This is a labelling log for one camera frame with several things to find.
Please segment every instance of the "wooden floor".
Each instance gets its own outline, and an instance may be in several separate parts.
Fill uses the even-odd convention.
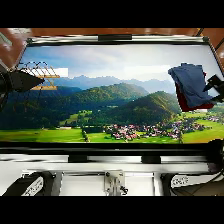
[[[63,36],[63,35],[93,35],[93,34],[166,34],[196,36],[200,28],[30,28],[27,33],[12,28],[0,28],[11,42],[12,46],[0,42],[0,59],[9,67],[15,65],[27,37],[33,36]],[[216,48],[224,38],[224,28],[204,28],[201,36],[208,36]],[[217,50],[224,67],[224,43]]]

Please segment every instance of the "screen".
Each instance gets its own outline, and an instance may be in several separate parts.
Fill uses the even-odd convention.
[[[0,141],[184,144],[224,138],[224,105],[182,113],[168,74],[189,63],[202,65],[206,80],[214,74],[223,80],[209,46],[27,47],[20,63],[48,78],[31,91],[10,93]]]

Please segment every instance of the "blue sky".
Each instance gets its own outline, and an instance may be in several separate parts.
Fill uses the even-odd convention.
[[[170,80],[167,71],[181,63],[201,64],[208,76],[219,74],[209,46],[199,45],[67,45],[27,47],[21,62],[45,61],[68,68],[70,78],[114,76],[119,79]]]

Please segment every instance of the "folded clothing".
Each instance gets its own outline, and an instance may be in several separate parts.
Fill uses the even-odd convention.
[[[205,87],[205,73],[201,65],[182,63],[179,67],[171,68],[168,73],[176,85],[176,93],[183,112],[196,109],[211,109],[214,102]]]

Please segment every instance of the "dark blue cloth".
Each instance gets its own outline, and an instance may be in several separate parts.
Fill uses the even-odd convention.
[[[185,95],[188,107],[214,103],[208,91],[203,92],[206,84],[201,65],[182,63],[181,66],[169,69],[168,74],[172,76],[180,87],[181,93]]]

